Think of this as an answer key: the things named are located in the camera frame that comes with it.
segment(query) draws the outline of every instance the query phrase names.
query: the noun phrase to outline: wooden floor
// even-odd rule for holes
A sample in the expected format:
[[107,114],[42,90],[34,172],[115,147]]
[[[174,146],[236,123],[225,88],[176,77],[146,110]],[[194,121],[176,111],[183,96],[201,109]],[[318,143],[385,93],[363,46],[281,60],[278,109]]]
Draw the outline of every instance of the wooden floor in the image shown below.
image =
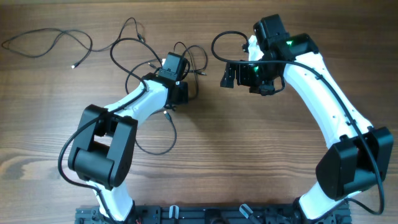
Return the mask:
[[[279,13],[291,34],[312,36],[352,104],[375,127],[387,126],[397,142],[397,8],[393,1],[354,0],[1,6],[0,40],[43,27],[75,28],[89,33],[97,49],[111,43],[123,22],[134,16],[161,57],[177,41],[204,46],[210,61],[208,75],[200,77],[200,95],[171,114],[178,131],[175,148],[164,156],[136,149],[126,179],[130,194],[138,205],[289,203],[316,181],[315,166],[326,152],[322,133],[291,86],[267,97],[249,94],[243,86],[220,88],[225,64],[212,56],[211,41],[226,30],[252,35],[255,22]],[[14,46],[42,52],[55,35],[32,35]],[[123,36],[135,37],[133,26]],[[225,37],[216,50],[246,59],[242,43],[239,37]],[[93,52],[72,70],[85,53],[68,37],[37,59],[0,49],[0,223],[73,223],[76,208],[97,204],[91,190],[60,178],[58,154],[86,106],[105,106],[125,95],[127,74],[109,52]],[[129,42],[114,54],[127,68],[153,58]],[[195,56],[201,65],[201,52]],[[137,73],[150,71],[143,67]],[[189,82],[193,86],[193,77]],[[137,84],[131,80],[130,89]],[[172,142],[172,128],[157,114],[139,128],[137,138],[148,150],[159,151]],[[395,145],[384,182],[384,214],[374,217],[352,205],[354,223],[397,223],[397,149]],[[73,172],[67,174],[76,179]],[[378,207],[377,187],[357,198]]]

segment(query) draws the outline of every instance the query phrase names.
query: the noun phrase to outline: wooden table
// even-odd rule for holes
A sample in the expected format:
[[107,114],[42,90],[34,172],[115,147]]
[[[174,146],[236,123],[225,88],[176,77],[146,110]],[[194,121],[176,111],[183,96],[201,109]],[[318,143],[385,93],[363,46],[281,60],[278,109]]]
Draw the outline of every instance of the wooden table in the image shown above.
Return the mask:
[[[264,16],[279,13],[293,35],[306,32],[319,46],[329,71],[352,104],[375,127],[387,126],[398,138],[398,5],[388,1],[136,2],[2,6],[0,39],[43,27],[81,29],[94,48],[111,43],[123,22],[134,16],[140,32],[161,56],[174,43],[204,46],[209,54],[200,95],[172,113],[178,131],[175,148],[150,156],[138,148],[127,184],[138,205],[238,205],[243,202],[289,203],[316,181],[315,166],[326,152],[320,129],[291,86],[275,96],[249,94],[248,88],[220,88],[225,64],[210,52],[213,38],[225,30],[252,35]],[[15,43],[42,52],[54,33]],[[135,37],[133,26],[124,37]],[[220,39],[216,50],[245,59],[240,37]],[[66,183],[57,170],[58,154],[76,130],[89,104],[105,106],[124,95],[126,73],[109,52],[85,54],[64,38],[46,56],[30,59],[0,50],[0,222],[72,223],[75,209],[96,205],[91,190]],[[115,49],[132,68],[153,56],[125,42]],[[194,50],[197,64],[203,63]],[[145,75],[153,71],[140,68]],[[189,77],[191,86],[193,77]],[[134,89],[138,82],[131,80]],[[172,129],[162,114],[149,118],[137,138],[148,150],[166,149]],[[76,175],[68,171],[74,179]],[[386,210],[381,217],[352,205],[354,223],[396,223],[398,153],[389,164]],[[377,209],[377,187],[358,196]]]

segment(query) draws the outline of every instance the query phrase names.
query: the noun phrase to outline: wooden surface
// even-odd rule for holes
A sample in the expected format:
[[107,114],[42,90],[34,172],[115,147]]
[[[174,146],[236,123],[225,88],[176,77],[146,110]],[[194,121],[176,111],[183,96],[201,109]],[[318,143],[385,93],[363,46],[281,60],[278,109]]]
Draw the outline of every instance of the wooden surface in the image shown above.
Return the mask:
[[[172,113],[177,144],[164,156],[135,150],[127,177],[130,194],[138,205],[289,203],[316,181],[315,166],[326,152],[322,133],[291,86],[267,97],[249,94],[243,86],[220,88],[225,64],[212,56],[211,41],[225,30],[251,35],[255,22],[279,13],[291,34],[312,36],[352,104],[375,127],[387,126],[397,142],[397,8],[393,1],[1,6],[0,40],[43,27],[76,28],[89,33],[99,48],[112,42],[123,22],[134,16],[161,57],[177,41],[204,46],[210,61],[208,76],[200,77],[200,95]],[[15,46],[42,52],[55,35],[32,35]],[[124,36],[135,37],[132,26]],[[245,59],[242,43],[239,37],[225,37],[216,50],[224,57]],[[0,223],[72,223],[76,208],[97,204],[92,191],[60,178],[58,153],[87,105],[105,106],[124,96],[126,73],[110,60],[109,52],[92,53],[77,69],[70,69],[84,54],[68,37],[38,59],[0,50]],[[195,55],[201,65],[200,51]],[[132,68],[153,56],[143,46],[126,42],[117,46],[115,57]],[[143,67],[137,73],[149,71]],[[137,81],[131,81],[134,89]],[[158,114],[137,136],[148,150],[156,150],[167,148],[173,134]],[[73,172],[67,174],[76,179]],[[370,216],[352,205],[354,223],[396,223],[397,184],[395,145],[384,182],[384,215]],[[375,187],[358,198],[377,209]]]

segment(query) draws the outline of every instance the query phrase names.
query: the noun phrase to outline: wood grain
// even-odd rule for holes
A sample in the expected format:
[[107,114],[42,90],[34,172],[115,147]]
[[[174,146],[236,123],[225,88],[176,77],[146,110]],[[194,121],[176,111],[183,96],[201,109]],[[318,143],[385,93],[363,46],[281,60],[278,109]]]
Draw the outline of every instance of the wood grain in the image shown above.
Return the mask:
[[[287,203],[315,183],[315,166],[326,151],[322,133],[290,86],[272,97],[249,94],[245,87],[220,88],[225,65],[211,55],[211,41],[225,30],[251,35],[260,18],[279,13],[291,34],[312,36],[352,104],[375,127],[387,126],[397,141],[397,8],[395,1],[354,0],[1,6],[0,40],[43,27],[76,28],[89,33],[94,47],[100,48],[134,16],[161,57],[177,41],[204,46],[210,61],[208,76],[200,77],[200,95],[172,113],[177,144],[164,156],[134,152],[127,177],[131,195],[138,205]],[[55,35],[32,35],[15,46],[41,52]],[[134,29],[128,28],[124,36],[134,37]],[[216,50],[224,57],[245,58],[240,44],[239,37],[225,37]],[[194,53],[201,65],[201,53]],[[87,105],[104,106],[124,96],[126,74],[113,64],[109,52],[92,53],[71,70],[84,54],[68,37],[37,59],[0,50],[1,223],[71,223],[76,208],[97,204],[92,191],[60,178],[58,153]],[[153,56],[142,46],[122,43],[115,57],[132,68]],[[137,73],[149,71],[143,67]],[[130,89],[137,84],[131,80]],[[159,151],[172,136],[167,120],[157,114],[140,127],[137,138],[148,150]],[[67,174],[76,179],[73,172]],[[394,146],[384,183],[384,215],[373,217],[353,205],[354,223],[396,223],[397,184]],[[358,198],[378,206],[376,188]]]

